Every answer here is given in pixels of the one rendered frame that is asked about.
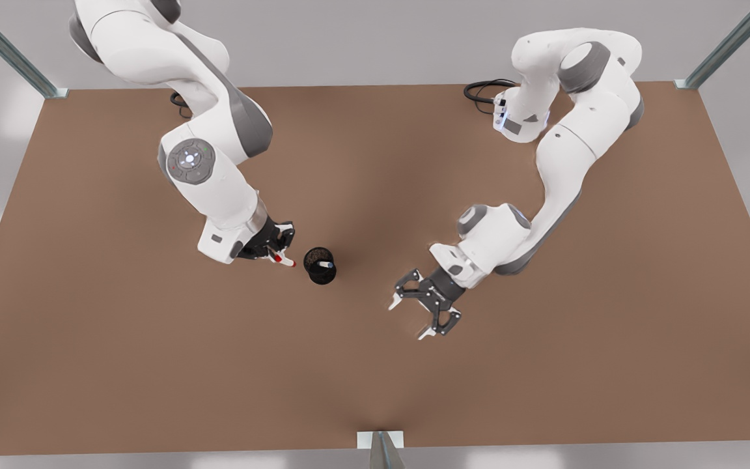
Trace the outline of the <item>black mesh pen holder cup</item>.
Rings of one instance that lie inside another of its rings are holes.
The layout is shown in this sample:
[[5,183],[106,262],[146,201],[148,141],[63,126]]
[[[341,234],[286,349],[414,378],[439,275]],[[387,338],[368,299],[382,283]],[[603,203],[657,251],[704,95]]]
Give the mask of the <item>black mesh pen holder cup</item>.
[[[319,261],[331,261],[335,267],[333,269],[321,268],[317,265]],[[310,249],[304,256],[303,266],[307,271],[309,278],[317,285],[327,285],[331,283],[337,274],[337,267],[334,262],[333,254],[329,249],[324,247]]]

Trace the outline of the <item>silver frame post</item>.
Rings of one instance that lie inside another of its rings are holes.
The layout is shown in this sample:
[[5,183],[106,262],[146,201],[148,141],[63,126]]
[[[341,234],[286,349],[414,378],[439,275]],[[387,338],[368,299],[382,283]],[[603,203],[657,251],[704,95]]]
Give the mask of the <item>silver frame post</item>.
[[697,90],[750,38],[750,11],[726,37],[687,75],[673,80],[676,89]]
[[404,431],[358,431],[357,449],[369,451],[368,469],[406,469],[398,450],[404,448]]
[[44,99],[65,99],[68,97],[68,89],[54,85],[1,32],[0,57]]

